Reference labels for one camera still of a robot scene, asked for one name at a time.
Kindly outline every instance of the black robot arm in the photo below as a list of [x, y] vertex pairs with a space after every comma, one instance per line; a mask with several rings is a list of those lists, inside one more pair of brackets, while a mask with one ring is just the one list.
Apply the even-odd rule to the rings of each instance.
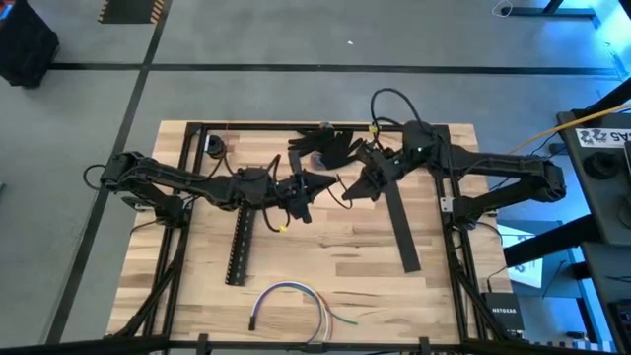
[[469, 152], [447, 143], [445, 137], [425, 122], [409, 121], [402, 128], [403, 147], [398, 151], [382, 149], [376, 141], [359, 148], [358, 159], [366, 166], [343, 199], [370, 197], [376, 200], [389, 184], [417, 168], [457, 179], [468, 174], [520, 179], [477, 197], [443, 200], [443, 211], [452, 212], [453, 223], [461, 227], [475, 224], [484, 212], [493, 209], [528, 199], [554, 202], [565, 196], [563, 172], [548, 159]]
[[183, 200], [164, 194], [154, 184], [204, 197], [222, 210], [234, 211], [242, 204], [254, 210], [277, 206], [294, 218], [310, 223], [308, 203], [336, 183], [336, 179], [301, 170], [295, 152], [290, 153], [290, 164], [293, 174], [278, 181], [265, 168], [239, 169], [229, 177], [205, 177], [161, 164], [138, 152], [127, 152], [109, 159], [101, 184], [112, 192], [131, 192], [143, 203], [154, 207], [159, 221], [172, 226], [183, 222]]

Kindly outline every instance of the gray floor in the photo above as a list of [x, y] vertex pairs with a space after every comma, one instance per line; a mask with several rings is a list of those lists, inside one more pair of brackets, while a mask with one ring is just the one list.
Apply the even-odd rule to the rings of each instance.
[[[30, 2], [59, 32], [60, 62], [138, 63], [153, 33], [152, 26], [99, 25], [96, 1]], [[590, 22], [499, 19], [489, 13], [494, 3], [174, 0], [156, 62], [612, 67]], [[107, 158], [136, 76], [53, 71], [35, 91], [0, 83], [7, 117], [0, 120], [0, 180], [7, 183], [0, 347], [41, 341], [94, 197], [81, 171]], [[408, 94], [424, 119], [474, 123], [482, 150], [505, 152], [554, 125], [557, 111], [584, 107], [617, 84], [567, 76], [152, 72], [126, 149], [150, 153], [163, 119], [363, 120], [370, 94], [390, 86]], [[410, 118], [395, 97], [382, 97], [378, 110]], [[567, 168], [568, 198], [510, 207], [503, 218], [567, 221], [584, 213], [569, 162], [555, 161]], [[103, 335], [132, 221], [133, 211], [112, 196], [64, 340]]]

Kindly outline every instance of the black box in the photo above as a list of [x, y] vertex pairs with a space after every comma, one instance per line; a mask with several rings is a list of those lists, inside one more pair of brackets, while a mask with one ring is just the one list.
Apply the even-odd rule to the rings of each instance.
[[501, 323], [510, 334], [523, 338], [524, 321], [517, 296], [512, 293], [483, 293], [482, 297], [495, 320]]
[[0, 76], [11, 86], [36, 88], [58, 47], [57, 34], [27, 0], [17, 0], [0, 20]]

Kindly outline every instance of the white wire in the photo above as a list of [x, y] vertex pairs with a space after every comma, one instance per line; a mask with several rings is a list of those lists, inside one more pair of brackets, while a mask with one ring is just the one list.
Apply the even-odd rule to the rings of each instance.
[[[499, 13], [496, 11], [497, 8], [499, 8], [500, 5], [502, 5], [502, 4], [508, 4], [508, 6], [509, 6], [509, 11], [506, 13], [506, 15], [502, 15], [501, 11]], [[493, 9], [491, 9], [491, 15], [497, 16], [497, 17], [501, 17], [501, 18], [507, 18], [507, 17], [511, 16], [512, 12], [513, 12], [513, 3], [510, 0], [500, 0], [500, 2], [498, 2], [493, 7]]]
[[249, 314], [250, 317], [254, 316], [254, 310], [256, 310], [256, 306], [258, 305], [258, 303], [261, 300], [261, 297], [267, 292], [267, 290], [276, 287], [279, 284], [293, 284], [293, 285], [297, 285], [297, 286], [301, 286], [303, 288], [308, 289], [309, 291], [311, 291], [315, 297], [317, 298], [317, 301], [319, 302], [322, 311], [324, 312], [324, 322], [325, 322], [325, 332], [324, 332], [324, 341], [328, 340], [328, 336], [329, 336], [329, 332], [330, 332], [330, 315], [328, 313], [328, 310], [326, 309], [326, 304], [324, 303], [324, 301], [322, 300], [322, 298], [319, 296], [319, 293], [316, 292], [314, 289], [312, 289], [311, 287], [300, 283], [300, 282], [296, 282], [296, 281], [281, 281], [281, 282], [277, 282], [269, 287], [267, 287], [266, 289], [264, 289], [260, 294], [258, 294], [258, 297], [256, 298], [256, 301], [254, 301], [254, 305], [252, 306], [252, 311]]

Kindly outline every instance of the wooden tabletop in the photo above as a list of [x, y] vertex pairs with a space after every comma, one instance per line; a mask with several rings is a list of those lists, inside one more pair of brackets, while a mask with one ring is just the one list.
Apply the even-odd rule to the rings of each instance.
[[[177, 165], [185, 126], [185, 121], [162, 122], [153, 152], [155, 159]], [[450, 124], [450, 132], [454, 144], [477, 151], [472, 125]], [[298, 133], [269, 130], [212, 133], [228, 140], [228, 159], [234, 169], [267, 166], [281, 153], [278, 178], [290, 174], [285, 154], [287, 140]], [[356, 132], [354, 138], [369, 138], [368, 134]], [[381, 141], [398, 149], [400, 133], [382, 133]], [[192, 157], [191, 152], [188, 160], [191, 164]], [[214, 164], [214, 160], [204, 155], [201, 172], [210, 173]], [[303, 159], [303, 166], [309, 168], [308, 157]], [[339, 173], [348, 186], [358, 178], [361, 168], [362, 164], [355, 162], [337, 171], [319, 173]], [[217, 174], [227, 173], [222, 167]], [[224, 283], [237, 213], [224, 212], [205, 200], [198, 200], [191, 221], [172, 338], [196, 340], [199, 333], [208, 333], [210, 339], [223, 341], [305, 341], [317, 326], [316, 304], [293, 289], [279, 289], [270, 294], [258, 314], [256, 331], [247, 330], [258, 294], [275, 282], [294, 280], [312, 286], [335, 313], [358, 323], [337, 321], [331, 342], [416, 343], [418, 337], [428, 336], [434, 344], [459, 343], [433, 178], [425, 170], [417, 170], [398, 185], [421, 271], [403, 272], [384, 198], [377, 202], [356, 200], [353, 209], [347, 211], [324, 192], [310, 205], [314, 221], [306, 225], [294, 220], [285, 233], [270, 232], [258, 213], [244, 287]], [[485, 177], [477, 176], [463, 178], [460, 187], [462, 194], [469, 196], [488, 189]], [[332, 191], [340, 196], [343, 189], [337, 184]], [[284, 223], [285, 213], [270, 208], [269, 218], [272, 225], [279, 225]], [[153, 219], [153, 212], [139, 213], [136, 225]], [[495, 225], [490, 217], [483, 217], [482, 221]], [[162, 234], [163, 227], [153, 225], [131, 237], [108, 332], [123, 327], [149, 294]], [[491, 229], [480, 226], [470, 233], [470, 240], [478, 283], [485, 290], [486, 277], [505, 266], [500, 239]], [[494, 291], [511, 291], [506, 271], [491, 280]], [[156, 329], [161, 328], [165, 299], [159, 307]], [[469, 300], [465, 304], [471, 309]], [[473, 324], [472, 314], [468, 322]]]

